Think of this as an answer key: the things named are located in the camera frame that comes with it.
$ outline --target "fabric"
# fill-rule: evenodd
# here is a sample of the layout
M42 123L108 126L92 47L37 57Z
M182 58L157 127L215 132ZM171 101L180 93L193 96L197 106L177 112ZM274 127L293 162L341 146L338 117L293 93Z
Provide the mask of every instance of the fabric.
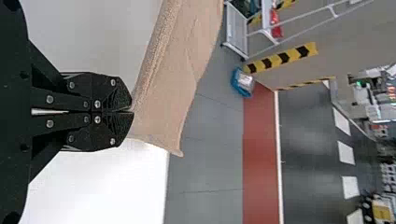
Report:
M182 157L180 137L216 44L223 0L163 0L132 92L130 137Z

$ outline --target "red object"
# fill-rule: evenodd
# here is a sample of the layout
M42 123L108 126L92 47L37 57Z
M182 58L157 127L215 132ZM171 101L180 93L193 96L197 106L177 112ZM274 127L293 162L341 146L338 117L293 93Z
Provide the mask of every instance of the red object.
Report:
M279 16L275 9L271 9L271 25L277 25L279 23ZM271 29L271 35L273 38L281 38L283 37L283 31L281 26L277 26Z
M274 93L261 84L244 100L243 224L279 224Z
M388 96L390 100L396 100L395 87L393 86L388 87Z

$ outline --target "warning tape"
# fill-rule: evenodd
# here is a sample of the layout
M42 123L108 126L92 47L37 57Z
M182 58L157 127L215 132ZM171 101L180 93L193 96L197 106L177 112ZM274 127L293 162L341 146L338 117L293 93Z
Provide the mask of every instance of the warning tape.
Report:
M280 3L276 4L276 10L280 10L285 7L291 7L296 3L297 0L283 0Z
M251 18L250 20L247 21L247 25L250 24L257 24L262 21L262 13L259 12L255 17Z
M246 64L243 67L243 71L248 74L260 73L271 68L279 67L282 64L292 63L317 54L317 44L310 42L298 48L288 49L284 52Z
M276 9L276 11L279 11L279 10L281 10L283 8L291 7L292 5L294 5L294 3L296 3L296 1L297 0L284 0L284 1L281 1L280 3L276 4L275 9ZM253 17L250 20L248 20L247 21L247 25L257 24L257 23L259 23L261 21L262 21L262 13L260 12L255 17Z
M315 80L306 81L304 83L294 84L294 85L291 85L291 86L288 86L288 87L284 87L284 88L278 88L276 90L277 91L288 91L288 90L292 90L292 89L301 88L301 87L304 87L304 86L320 83L322 81L330 80L330 79L334 79L334 78L335 77L321 77L321 78L318 78L318 79L315 79Z

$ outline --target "floor marking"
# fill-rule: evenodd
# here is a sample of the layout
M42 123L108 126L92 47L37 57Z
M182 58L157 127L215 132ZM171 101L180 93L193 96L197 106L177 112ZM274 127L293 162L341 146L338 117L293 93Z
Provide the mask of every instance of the floor marking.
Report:
M323 85L324 85L327 89L330 89L330 87L329 87L329 80L324 80L324 81L323 81Z
M340 112L338 112L336 108L333 107L332 111L334 112L335 126L350 136L350 127L349 127L348 119L346 119Z
M278 91L274 92L275 98L275 126L276 126L276 159L277 159L277 184L279 199L279 224L284 224L283 211L283 183L282 183L282 153L280 150L280 124L279 124L279 97Z
M356 176L342 176L342 178L345 199L361 195L359 192L358 178Z
M364 224L363 212L361 209L349 214L346 217L347 224Z
M309 42L292 49L287 49L260 60L245 64L242 67L244 73L256 74L267 71L286 63L293 63L301 59L318 55L317 43Z
M347 115L348 113L347 113L337 102L335 102L334 100L332 100L332 105L333 105L335 108L337 108L339 111L341 111L342 114L345 114L346 117L349 117L349 116ZM369 138L369 139L375 141L375 139L374 139L373 137L369 136L361 127L359 127L359 125L356 124L355 121L353 121L353 119L348 118L348 120L349 120L349 122L350 122L351 124L353 124L353 126L355 126L359 131L361 131L361 133L364 134L364 136L366 136L367 138Z
M338 141L338 155L340 161L348 164L355 165L355 157L353 155L353 148Z

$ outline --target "white floor line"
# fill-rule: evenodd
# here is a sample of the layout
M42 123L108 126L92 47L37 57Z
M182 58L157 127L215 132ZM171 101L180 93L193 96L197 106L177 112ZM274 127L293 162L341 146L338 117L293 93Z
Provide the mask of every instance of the white floor line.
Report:
M279 224L284 224L283 211L283 183L282 183L282 153L280 150L280 127L279 127L279 97L275 91L275 126L276 126L276 160L277 160L277 184L279 199Z
M355 121L353 121L353 119L350 119L349 116L347 116L347 112L345 112L345 110L344 110L339 104L337 104L337 103L335 103L335 102L332 102L332 105L333 105L334 108L337 108L338 111L339 111L341 114L344 114L344 115L348 118L349 122L350 122L351 124L353 124L353 126L355 126L359 131L361 131L362 134L364 134L366 137L370 138L371 140L375 141L375 140L374 140L373 138L371 138L361 127L359 127L359 125L358 125L357 123L355 123Z
M338 141L338 155L341 162L355 165L355 156L353 154L353 148L346 144Z
M344 115L342 115L335 107L332 108L332 111L334 113L335 126L350 136L349 120L344 117Z
M347 224L364 224L363 212L361 209L356 210L346 217Z
M324 80L324 81L322 81L323 82L323 85L327 88L327 89L330 89L330 87L329 87L329 80Z
M359 191L358 178L356 176L342 176L342 178L345 199L361 195Z

